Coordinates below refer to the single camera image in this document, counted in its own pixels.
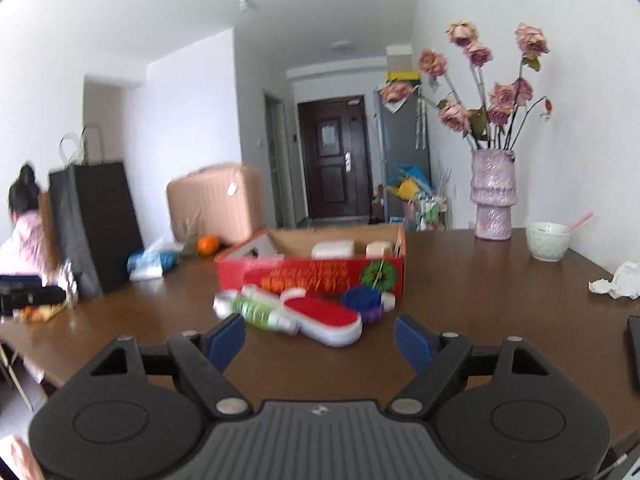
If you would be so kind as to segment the green spray bottle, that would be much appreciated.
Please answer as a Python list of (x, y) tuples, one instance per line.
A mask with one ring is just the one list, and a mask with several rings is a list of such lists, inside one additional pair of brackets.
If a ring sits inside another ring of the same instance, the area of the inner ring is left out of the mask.
[(287, 318), (278, 308), (244, 296), (237, 290), (218, 292), (213, 300), (213, 310), (222, 320), (237, 314), (241, 315), (245, 322), (261, 330), (288, 335), (298, 333), (298, 324)]

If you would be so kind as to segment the purple gear lid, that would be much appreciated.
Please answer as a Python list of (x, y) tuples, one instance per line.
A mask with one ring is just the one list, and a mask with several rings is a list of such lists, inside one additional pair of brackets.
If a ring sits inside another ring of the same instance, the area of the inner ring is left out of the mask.
[(381, 322), (384, 318), (385, 308), (382, 304), (375, 307), (359, 310), (360, 318), (363, 324), (375, 324)]

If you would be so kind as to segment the blue gear lid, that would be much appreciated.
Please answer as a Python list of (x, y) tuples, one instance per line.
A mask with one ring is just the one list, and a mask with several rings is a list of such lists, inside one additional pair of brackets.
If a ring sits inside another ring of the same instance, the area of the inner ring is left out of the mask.
[(382, 294), (368, 286), (356, 286), (341, 296), (341, 304), (359, 313), (384, 310)]

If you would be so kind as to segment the beige toothpick box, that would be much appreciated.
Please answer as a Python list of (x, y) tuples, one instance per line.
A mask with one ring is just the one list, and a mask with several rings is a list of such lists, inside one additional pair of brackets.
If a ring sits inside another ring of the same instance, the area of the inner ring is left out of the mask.
[(369, 259), (378, 259), (393, 255), (395, 245), (387, 240), (376, 240), (367, 244), (366, 257)]

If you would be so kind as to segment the person in pink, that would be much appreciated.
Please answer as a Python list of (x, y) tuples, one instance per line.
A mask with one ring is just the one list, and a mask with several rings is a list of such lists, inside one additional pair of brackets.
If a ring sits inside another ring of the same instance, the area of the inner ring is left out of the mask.
[(40, 192), (34, 167), (25, 162), (9, 189), (8, 205), (13, 231), (1, 245), (2, 275), (38, 275), (44, 280), (50, 272), (39, 210)]

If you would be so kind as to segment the blue tissue pack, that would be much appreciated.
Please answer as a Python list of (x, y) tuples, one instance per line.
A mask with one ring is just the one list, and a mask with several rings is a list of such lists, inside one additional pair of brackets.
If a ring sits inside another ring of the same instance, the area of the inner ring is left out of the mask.
[(178, 262), (182, 245), (160, 238), (141, 252), (135, 252), (127, 261), (130, 281), (149, 281), (162, 278)]

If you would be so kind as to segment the orange fruit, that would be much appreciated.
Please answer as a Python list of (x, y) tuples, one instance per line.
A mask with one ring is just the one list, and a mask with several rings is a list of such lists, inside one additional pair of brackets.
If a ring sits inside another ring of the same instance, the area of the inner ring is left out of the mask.
[(215, 255), (220, 248), (220, 240), (215, 235), (201, 236), (196, 242), (196, 252), (203, 257)]

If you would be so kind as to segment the black paper bag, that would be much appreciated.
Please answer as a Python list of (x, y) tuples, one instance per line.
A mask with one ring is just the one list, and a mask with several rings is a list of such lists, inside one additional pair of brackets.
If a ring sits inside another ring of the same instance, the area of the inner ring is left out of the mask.
[(143, 249), (124, 163), (105, 159), (102, 127), (75, 136), (78, 159), (49, 174), (58, 253), (69, 262), (82, 298), (104, 296), (128, 281), (127, 262)]

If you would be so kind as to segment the glass cup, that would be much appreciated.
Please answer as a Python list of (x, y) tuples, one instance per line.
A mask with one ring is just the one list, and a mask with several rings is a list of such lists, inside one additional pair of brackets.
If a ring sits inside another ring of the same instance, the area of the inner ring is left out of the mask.
[(200, 238), (201, 213), (198, 211), (192, 217), (186, 217), (174, 225), (176, 241), (182, 245), (180, 254), (195, 256), (196, 245)]

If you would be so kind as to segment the red cardboard box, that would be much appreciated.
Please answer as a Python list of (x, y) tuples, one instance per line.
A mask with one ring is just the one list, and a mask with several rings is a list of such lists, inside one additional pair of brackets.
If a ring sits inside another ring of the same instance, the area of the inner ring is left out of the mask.
[[(353, 240), (355, 255), (350, 259), (311, 258), (314, 244), (326, 240)], [(367, 258), (367, 244), (376, 240), (392, 242), (393, 255)], [(405, 256), (406, 232), (399, 224), (262, 230), (221, 252), (215, 266), (222, 289), (253, 284), (275, 294), (299, 287), (313, 294), (340, 296), (353, 287), (368, 286), (401, 297), (405, 288)]]

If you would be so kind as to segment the pink suitcase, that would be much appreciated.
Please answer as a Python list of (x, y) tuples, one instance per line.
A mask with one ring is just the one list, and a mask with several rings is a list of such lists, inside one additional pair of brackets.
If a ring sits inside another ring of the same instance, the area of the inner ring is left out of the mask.
[(234, 245), (266, 227), (262, 175), (242, 162), (192, 171), (169, 182), (166, 194), (171, 231), (181, 243), (213, 235)]

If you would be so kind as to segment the pale green bowl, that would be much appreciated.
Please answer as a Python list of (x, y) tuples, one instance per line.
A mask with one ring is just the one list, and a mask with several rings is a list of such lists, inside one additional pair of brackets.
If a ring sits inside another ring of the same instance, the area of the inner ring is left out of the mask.
[(525, 228), (527, 246), (532, 256), (543, 262), (558, 262), (570, 247), (568, 227), (553, 222), (532, 222)]

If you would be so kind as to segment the pink ceramic vase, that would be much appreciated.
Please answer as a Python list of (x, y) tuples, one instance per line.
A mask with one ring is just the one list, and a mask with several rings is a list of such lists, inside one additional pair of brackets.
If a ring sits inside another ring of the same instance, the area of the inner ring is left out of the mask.
[(512, 235), (511, 208), (518, 202), (512, 151), (472, 151), (470, 197), (476, 206), (475, 236), (503, 242)]

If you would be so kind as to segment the dark phone on table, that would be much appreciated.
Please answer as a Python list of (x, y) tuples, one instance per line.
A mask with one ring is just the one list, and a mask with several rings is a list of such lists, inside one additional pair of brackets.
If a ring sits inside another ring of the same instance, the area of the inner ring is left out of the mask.
[(631, 315), (626, 324), (626, 341), (634, 388), (640, 390), (640, 316)]

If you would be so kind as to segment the crumpled white tissue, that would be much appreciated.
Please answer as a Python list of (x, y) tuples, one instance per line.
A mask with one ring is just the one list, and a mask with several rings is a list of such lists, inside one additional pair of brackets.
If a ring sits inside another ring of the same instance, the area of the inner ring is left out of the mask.
[(626, 261), (615, 270), (610, 280), (602, 278), (590, 282), (588, 288), (593, 294), (636, 300), (640, 297), (640, 264)]

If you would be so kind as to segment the pink spoon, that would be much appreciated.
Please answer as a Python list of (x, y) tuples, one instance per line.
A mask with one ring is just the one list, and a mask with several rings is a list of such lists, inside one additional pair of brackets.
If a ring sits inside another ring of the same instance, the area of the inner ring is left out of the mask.
[(567, 234), (572, 234), (574, 231), (583, 226), (586, 222), (592, 219), (596, 214), (593, 211), (589, 211), (583, 214), (579, 219), (574, 221), (570, 226), (566, 228)]

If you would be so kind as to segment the grey refrigerator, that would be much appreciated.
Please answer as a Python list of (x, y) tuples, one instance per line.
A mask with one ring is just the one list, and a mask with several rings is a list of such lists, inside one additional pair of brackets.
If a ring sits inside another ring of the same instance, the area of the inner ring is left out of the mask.
[(375, 123), (381, 150), (384, 216), (387, 222), (404, 215), (401, 200), (386, 186), (398, 186), (405, 167), (416, 166), (431, 183), (431, 153), (427, 106), (417, 79), (399, 79), (374, 92)]

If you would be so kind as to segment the dark brown door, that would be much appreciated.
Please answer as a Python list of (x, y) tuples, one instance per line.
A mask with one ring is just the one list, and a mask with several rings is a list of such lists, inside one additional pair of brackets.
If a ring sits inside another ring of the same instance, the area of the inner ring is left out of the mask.
[(303, 102), (297, 111), (309, 218), (368, 220), (372, 176), (363, 97)]

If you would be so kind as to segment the dried pink roses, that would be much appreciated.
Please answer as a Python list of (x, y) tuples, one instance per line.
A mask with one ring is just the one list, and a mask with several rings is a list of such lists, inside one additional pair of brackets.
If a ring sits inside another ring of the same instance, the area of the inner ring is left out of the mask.
[(463, 102), (449, 75), (445, 55), (424, 49), (418, 59), (416, 78), (403, 80), (389, 76), (378, 92), (382, 104), (396, 112), (413, 96), (418, 100), (418, 133), (416, 144), (426, 138), (426, 110), (436, 110), (442, 125), (460, 133), (473, 151), (501, 150), (510, 152), (520, 138), (528, 118), (538, 112), (544, 120), (551, 118), (553, 103), (548, 96), (536, 98), (524, 70), (541, 69), (541, 58), (550, 52), (544, 32), (535, 26), (519, 24), (515, 29), (515, 43), (520, 51), (518, 76), (508, 84), (496, 82), (488, 86), (484, 68), (493, 59), (490, 47), (480, 41), (480, 32), (468, 21), (451, 23), (446, 30), (450, 44), (456, 46), (466, 59), (478, 94), (476, 107)]

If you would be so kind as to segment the yellow box on fridge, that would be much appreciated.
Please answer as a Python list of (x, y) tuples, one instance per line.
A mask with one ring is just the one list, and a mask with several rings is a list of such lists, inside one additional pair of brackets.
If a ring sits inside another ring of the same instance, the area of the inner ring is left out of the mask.
[(421, 78), (419, 72), (414, 70), (389, 70), (386, 73), (386, 81), (419, 81)]

